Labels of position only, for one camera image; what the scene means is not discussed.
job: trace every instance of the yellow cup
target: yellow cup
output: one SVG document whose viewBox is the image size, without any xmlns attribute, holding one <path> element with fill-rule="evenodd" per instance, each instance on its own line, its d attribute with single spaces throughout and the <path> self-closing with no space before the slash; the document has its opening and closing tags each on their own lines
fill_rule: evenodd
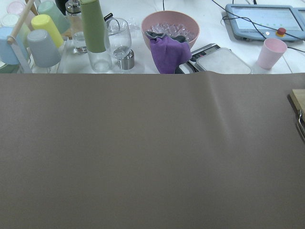
<svg viewBox="0 0 305 229">
<path fill-rule="evenodd" d="M 52 18 L 49 15 L 47 14 L 37 15 L 33 17 L 31 24 L 35 30 L 43 29 L 48 31 L 57 48 L 59 48 L 62 45 L 63 38 L 61 37 L 61 34 L 59 33 L 57 27 L 55 26 Z"/>
</svg>

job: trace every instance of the wine glass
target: wine glass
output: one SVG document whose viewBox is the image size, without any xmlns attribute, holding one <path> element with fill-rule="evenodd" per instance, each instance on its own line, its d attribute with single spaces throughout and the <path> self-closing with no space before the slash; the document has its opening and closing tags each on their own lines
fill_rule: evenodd
<svg viewBox="0 0 305 229">
<path fill-rule="evenodd" d="M 122 59 L 129 54 L 132 47 L 128 22 L 122 18 L 110 18 L 106 21 L 106 28 L 109 37 L 109 46 L 106 46 L 106 50 L 110 56 L 118 60 L 122 72 Z"/>
</svg>

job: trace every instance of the pink bowl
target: pink bowl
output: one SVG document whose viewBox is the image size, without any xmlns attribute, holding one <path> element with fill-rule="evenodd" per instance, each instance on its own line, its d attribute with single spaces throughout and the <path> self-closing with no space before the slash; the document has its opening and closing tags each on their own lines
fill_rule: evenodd
<svg viewBox="0 0 305 229">
<path fill-rule="evenodd" d="M 190 16 L 180 13 L 177 11 L 158 11 L 148 15 L 141 24 L 142 35 L 145 41 L 146 46 L 150 49 L 150 40 L 146 37 L 145 32 L 148 31 L 151 26 L 156 25 L 158 23 L 168 24 L 183 24 L 189 32 L 195 34 L 195 38 L 189 42 L 190 48 L 195 44 L 199 36 L 199 25 L 197 22 L 191 18 Z"/>
</svg>

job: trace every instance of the touch screen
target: touch screen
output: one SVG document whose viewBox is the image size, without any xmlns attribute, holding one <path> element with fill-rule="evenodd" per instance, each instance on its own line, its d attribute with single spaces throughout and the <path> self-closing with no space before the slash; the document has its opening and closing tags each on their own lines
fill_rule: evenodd
<svg viewBox="0 0 305 229">
<path fill-rule="evenodd" d="M 240 17 L 247 17 L 259 25 L 274 29 L 283 27 L 289 31 L 302 31 L 289 8 L 232 7 L 232 13 Z M 238 18 L 236 23 L 239 29 L 254 29 L 253 24 L 249 21 Z M 259 25 L 257 25 L 257 28 L 264 29 L 264 27 Z"/>
</svg>

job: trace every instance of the purple cloth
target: purple cloth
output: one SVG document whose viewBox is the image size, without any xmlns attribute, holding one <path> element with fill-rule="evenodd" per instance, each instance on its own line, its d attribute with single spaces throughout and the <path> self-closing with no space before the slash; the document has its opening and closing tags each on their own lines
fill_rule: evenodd
<svg viewBox="0 0 305 229">
<path fill-rule="evenodd" d="M 153 61 L 161 74 L 174 74 L 175 69 L 191 59 L 187 42 L 180 43 L 171 37 L 157 37 L 150 40 Z"/>
</svg>

